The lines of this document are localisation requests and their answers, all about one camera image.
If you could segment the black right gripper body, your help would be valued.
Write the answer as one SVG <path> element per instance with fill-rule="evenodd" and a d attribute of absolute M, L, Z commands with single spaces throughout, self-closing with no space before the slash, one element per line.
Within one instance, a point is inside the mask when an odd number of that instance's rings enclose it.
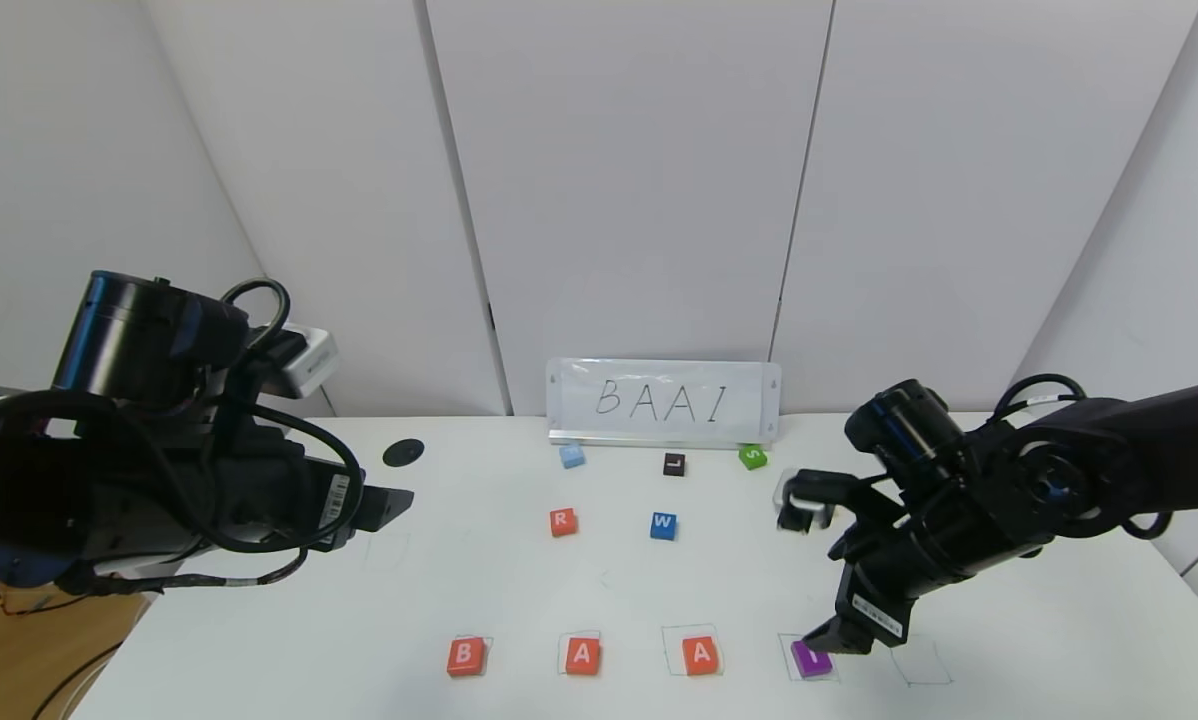
<path fill-rule="evenodd" d="M 909 639 L 920 597 L 973 577 L 973 524 L 951 512 L 910 516 L 900 527 L 859 514 L 836 547 L 845 562 L 836 611 L 888 647 Z"/>

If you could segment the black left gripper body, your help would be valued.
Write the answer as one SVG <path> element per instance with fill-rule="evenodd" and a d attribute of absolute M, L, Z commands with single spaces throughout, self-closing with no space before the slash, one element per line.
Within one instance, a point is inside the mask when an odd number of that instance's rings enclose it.
<path fill-rule="evenodd" d="M 237 553 L 337 547 L 361 503 L 363 473 L 307 456 L 284 437 L 248 438 L 214 456 L 216 544 Z"/>

